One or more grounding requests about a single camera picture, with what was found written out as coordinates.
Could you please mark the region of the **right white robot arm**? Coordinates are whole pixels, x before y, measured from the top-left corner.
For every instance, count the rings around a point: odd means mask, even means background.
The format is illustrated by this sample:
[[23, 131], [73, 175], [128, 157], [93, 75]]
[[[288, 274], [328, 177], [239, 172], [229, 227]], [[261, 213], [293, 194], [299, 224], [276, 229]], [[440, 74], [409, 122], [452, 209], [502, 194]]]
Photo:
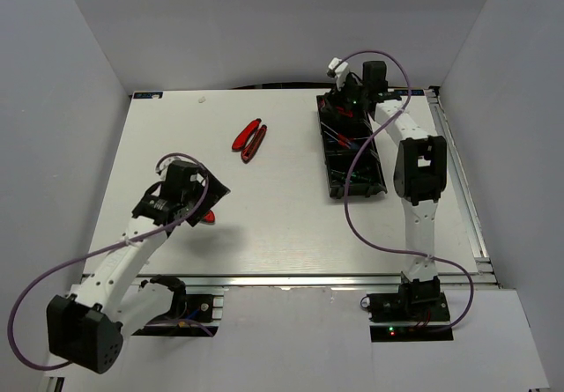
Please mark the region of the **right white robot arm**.
[[434, 219], [447, 184], [444, 137], [422, 129], [408, 114], [409, 97], [388, 89], [387, 66], [367, 61], [362, 74], [333, 58], [334, 85], [317, 100], [330, 196], [371, 196], [387, 192], [375, 132], [386, 132], [397, 147], [393, 187], [404, 209], [405, 244], [401, 271], [407, 284], [438, 278], [434, 258]]

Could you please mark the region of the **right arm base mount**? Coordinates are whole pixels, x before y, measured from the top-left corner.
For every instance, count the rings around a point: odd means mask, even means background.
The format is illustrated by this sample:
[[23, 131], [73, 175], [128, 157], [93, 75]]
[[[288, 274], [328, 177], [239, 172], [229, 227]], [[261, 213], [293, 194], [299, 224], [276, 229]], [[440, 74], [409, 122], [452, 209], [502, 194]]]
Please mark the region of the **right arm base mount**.
[[440, 279], [401, 282], [396, 292], [370, 293], [360, 300], [369, 314], [374, 343], [450, 342], [450, 312]]

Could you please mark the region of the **red box cutter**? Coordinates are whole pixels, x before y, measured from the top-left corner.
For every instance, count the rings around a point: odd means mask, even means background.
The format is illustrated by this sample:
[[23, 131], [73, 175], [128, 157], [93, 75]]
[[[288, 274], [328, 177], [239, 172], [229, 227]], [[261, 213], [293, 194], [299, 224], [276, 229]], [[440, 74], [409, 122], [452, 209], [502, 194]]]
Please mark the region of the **red box cutter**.
[[201, 222], [207, 225], [214, 225], [216, 222], [216, 217], [213, 211], [208, 211], [204, 217], [201, 219]]

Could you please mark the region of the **green black precision screwdriver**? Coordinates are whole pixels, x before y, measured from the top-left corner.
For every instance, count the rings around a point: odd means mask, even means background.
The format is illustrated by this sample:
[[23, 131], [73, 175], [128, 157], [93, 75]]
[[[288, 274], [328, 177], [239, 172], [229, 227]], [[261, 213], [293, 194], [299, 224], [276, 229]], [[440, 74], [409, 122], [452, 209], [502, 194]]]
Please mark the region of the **green black precision screwdriver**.
[[374, 180], [374, 175], [369, 171], [355, 170], [353, 172], [345, 173], [345, 176], [350, 177], [350, 182], [365, 182], [370, 183]]

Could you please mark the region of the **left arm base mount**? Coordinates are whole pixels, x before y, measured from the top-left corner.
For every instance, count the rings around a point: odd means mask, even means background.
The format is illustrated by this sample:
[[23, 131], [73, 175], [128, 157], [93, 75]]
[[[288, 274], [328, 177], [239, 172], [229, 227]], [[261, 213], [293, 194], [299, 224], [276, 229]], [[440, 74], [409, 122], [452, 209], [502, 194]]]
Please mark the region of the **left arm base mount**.
[[189, 292], [187, 285], [178, 277], [158, 275], [144, 280], [140, 287], [161, 285], [172, 293], [170, 308], [154, 317], [134, 336], [139, 337], [214, 337], [219, 320], [214, 315], [219, 307], [216, 301], [219, 295], [211, 293]]

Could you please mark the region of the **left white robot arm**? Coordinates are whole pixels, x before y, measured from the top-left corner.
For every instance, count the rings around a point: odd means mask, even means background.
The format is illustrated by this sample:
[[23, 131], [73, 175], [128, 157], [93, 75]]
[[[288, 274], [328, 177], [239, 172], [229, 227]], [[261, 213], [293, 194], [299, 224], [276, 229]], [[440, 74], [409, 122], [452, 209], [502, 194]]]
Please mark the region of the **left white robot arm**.
[[68, 296], [47, 307], [52, 354], [97, 374], [117, 361], [126, 338], [152, 321], [175, 321], [186, 310], [186, 285], [157, 275], [130, 287], [179, 225], [196, 226], [230, 190], [205, 167], [174, 160], [134, 207], [122, 245]]

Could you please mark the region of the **red black cutter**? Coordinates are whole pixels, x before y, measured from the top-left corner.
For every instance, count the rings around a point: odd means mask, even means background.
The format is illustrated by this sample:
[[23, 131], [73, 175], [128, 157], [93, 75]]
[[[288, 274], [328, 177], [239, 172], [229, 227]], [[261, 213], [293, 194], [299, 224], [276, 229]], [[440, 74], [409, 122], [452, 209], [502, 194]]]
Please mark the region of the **red black cutter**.
[[344, 117], [344, 118], [353, 118], [354, 117], [353, 111], [350, 108], [347, 108], [347, 107], [329, 105], [328, 109], [336, 117]]

